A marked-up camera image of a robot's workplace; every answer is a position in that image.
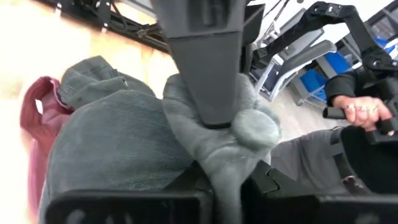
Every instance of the wooden floor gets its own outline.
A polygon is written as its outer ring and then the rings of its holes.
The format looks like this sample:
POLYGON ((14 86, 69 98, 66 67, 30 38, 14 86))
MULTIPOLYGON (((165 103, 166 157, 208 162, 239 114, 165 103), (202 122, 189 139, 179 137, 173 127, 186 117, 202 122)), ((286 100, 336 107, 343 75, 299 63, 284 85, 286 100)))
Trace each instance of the wooden floor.
MULTIPOLYGON (((135 21, 153 18, 130 7, 119 10, 135 21)), ((102 55, 114 68, 146 82, 161 98, 168 76, 177 72, 167 55, 124 37, 101 33, 30 0, 0 0, 0 223, 29 223, 26 204, 27 147, 19 129, 21 98, 41 76, 61 78, 63 71, 90 56, 102 55)), ((284 91, 271 107, 280 114, 284 139, 330 128, 319 111, 297 107, 284 91)))

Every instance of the gray sweatpants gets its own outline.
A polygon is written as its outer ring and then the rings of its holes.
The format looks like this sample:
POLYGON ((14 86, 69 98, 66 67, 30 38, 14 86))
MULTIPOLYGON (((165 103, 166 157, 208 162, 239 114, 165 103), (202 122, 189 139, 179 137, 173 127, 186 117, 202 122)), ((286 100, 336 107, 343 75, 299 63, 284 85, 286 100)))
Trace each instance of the gray sweatpants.
POLYGON ((314 131, 280 143, 271 165, 316 193, 347 194, 331 155, 332 130, 314 131))

